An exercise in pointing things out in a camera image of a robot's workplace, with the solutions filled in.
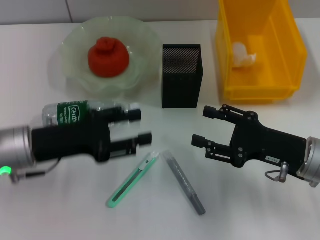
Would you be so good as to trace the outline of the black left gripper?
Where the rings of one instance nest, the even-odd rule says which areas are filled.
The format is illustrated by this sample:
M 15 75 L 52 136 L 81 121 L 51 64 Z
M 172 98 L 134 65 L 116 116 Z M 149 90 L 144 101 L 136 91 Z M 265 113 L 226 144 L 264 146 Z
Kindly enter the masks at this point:
M 106 110 L 106 119 L 93 111 L 85 120 L 31 131 L 33 155 L 38 163 L 76 155 L 90 155 L 96 162 L 137 154 L 137 147 L 152 144 L 152 133 L 111 142 L 109 123 L 140 121 L 141 110 L 120 106 Z

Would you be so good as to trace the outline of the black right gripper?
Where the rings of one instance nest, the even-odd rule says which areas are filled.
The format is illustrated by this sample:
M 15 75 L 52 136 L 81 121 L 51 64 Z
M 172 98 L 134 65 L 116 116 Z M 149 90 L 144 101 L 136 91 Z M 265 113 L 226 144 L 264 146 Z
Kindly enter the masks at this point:
M 296 175 L 303 164 L 305 138 L 263 126 L 258 114 L 224 104 L 220 109 L 206 105 L 203 116 L 235 124 L 230 147 L 194 134 L 191 145 L 205 148 L 205 157 L 242 168 L 250 160 L 259 160 L 280 167 L 288 164 L 288 174 Z

